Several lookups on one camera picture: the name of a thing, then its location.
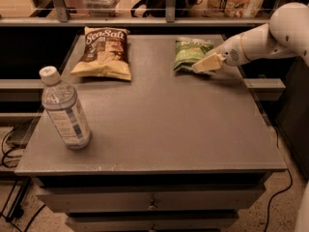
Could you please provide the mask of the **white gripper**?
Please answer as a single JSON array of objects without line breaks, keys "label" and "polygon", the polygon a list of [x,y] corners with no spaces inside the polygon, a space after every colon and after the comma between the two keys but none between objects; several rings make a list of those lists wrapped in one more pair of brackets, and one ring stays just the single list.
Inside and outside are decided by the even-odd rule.
[{"label": "white gripper", "polygon": [[192,66],[195,73],[208,73],[219,70],[223,62],[228,66],[240,66],[249,62],[242,48],[241,38],[243,34],[237,34],[227,39],[223,44],[216,46],[206,54],[206,58]]}]

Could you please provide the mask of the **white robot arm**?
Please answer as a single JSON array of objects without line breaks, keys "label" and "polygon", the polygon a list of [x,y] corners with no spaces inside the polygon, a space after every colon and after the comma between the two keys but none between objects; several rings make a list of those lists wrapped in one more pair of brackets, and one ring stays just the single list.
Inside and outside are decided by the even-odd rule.
[{"label": "white robot arm", "polygon": [[223,65],[239,66],[257,59],[299,56],[309,66],[309,6],[292,2],[279,7],[269,22],[234,35],[192,66],[209,73]]}]

